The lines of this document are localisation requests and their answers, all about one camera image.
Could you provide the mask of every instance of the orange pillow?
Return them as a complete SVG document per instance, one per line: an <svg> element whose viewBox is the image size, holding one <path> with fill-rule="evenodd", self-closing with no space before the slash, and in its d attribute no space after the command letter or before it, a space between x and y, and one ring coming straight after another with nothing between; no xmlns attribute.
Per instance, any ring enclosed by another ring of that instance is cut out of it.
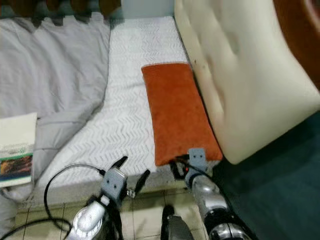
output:
<svg viewBox="0 0 320 240"><path fill-rule="evenodd" d="M208 160L221 160L189 65L148 65L142 73L152 116L155 165L166 165L190 148L204 148Z"/></svg>

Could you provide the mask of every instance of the padded backrest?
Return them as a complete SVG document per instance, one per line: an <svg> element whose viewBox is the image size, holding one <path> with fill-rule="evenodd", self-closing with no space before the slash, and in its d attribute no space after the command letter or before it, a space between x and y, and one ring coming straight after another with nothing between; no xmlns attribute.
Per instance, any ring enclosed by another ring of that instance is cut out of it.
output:
<svg viewBox="0 0 320 240"><path fill-rule="evenodd" d="M176 0L175 20L216 138L237 164L320 109L272 0Z"/></svg>

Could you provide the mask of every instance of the white mattress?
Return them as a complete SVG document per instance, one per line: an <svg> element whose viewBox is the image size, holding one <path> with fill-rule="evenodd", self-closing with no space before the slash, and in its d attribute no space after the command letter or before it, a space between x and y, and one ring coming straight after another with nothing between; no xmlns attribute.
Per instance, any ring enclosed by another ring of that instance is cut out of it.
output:
<svg viewBox="0 0 320 240"><path fill-rule="evenodd" d="M123 155L129 157L122 167L130 176L129 185L146 169L152 172L148 187L172 182L169 167L155 166L152 119L141 67L187 61L172 17L112 20L104 104L56 155L23 205L41 205L49 179L66 165L87 163L108 169ZM86 199L99 190L100 181L93 170L71 169L52 183L49 203Z"/></svg>

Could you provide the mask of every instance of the gray blanket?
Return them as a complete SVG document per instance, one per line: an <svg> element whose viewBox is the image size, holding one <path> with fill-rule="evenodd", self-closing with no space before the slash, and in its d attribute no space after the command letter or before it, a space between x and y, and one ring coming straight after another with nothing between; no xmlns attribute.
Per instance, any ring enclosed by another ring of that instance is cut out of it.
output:
<svg viewBox="0 0 320 240"><path fill-rule="evenodd" d="M1 190L0 236L59 149L102 103L108 80L110 24L93 13L35 28L28 19L0 20L0 118L37 112L33 183Z"/></svg>

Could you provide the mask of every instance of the wire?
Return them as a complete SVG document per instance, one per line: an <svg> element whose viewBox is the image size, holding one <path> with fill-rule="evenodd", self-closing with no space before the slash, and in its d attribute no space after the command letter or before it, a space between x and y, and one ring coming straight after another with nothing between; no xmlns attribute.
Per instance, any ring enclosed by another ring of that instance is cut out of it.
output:
<svg viewBox="0 0 320 240"><path fill-rule="evenodd" d="M200 174L202 174L202 175L206 176L207 178L209 178L210 180L212 180L212 177L209 174L207 174L205 171L202 171L201 169L197 168L196 166L193 166L193 165L191 165L191 164L189 164L189 163L187 163L184 160L179 159L179 158L176 158L174 161L176 161L178 163L181 163L181 164L185 165L188 168L194 169L197 172L199 172Z"/></svg>
<svg viewBox="0 0 320 240"><path fill-rule="evenodd" d="M36 224L42 224L42 223L45 223L45 222L52 222L52 221L55 221L55 222L62 222L62 223L69 223L66 219L64 218L60 218L60 217L52 217L52 218L41 218L41 219L38 219L38 220L34 220L34 221L30 221L30 222L27 222L26 224L23 224L21 226L18 226L17 228L13 229L12 231L6 233L5 235L3 235L0 240L5 240L7 237L10 237L11 235L13 235L14 233L26 228L26 227L30 227L30 226L33 226L33 225L36 225Z"/></svg>
<svg viewBox="0 0 320 240"><path fill-rule="evenodd" d="M95 166L89 165L89 164L85 164L85 163L75 163L75 164L71 164L66 166L64 169L60 170L58 173L56 173L51 179L50 181L47 183L45 190L44 190L44 195L43 195L43 202L44 202L44 208L46 211L46 214L48 215L48 219L51 219L53 224L60 230L62 230L63 232L67 232L66 236L68 236L68 234L70 233L71 229L72 229L72 224L65 220L64 222L68 225L69 230L65 230L62 225L60 226L57 221L55 220L55 218L52 216L49 207L48 207L48 201L47 201L47 196L48 196L48 190L50 187L51 182L60 174L62 174L64 171L68 170L68 169L72 169L72 168L78 168L78 167L82 167L82 168L88 168L88 169L93 169L93 170L97 170L101 175L105 175L106 171L103 169L99 169Z"/></svg>

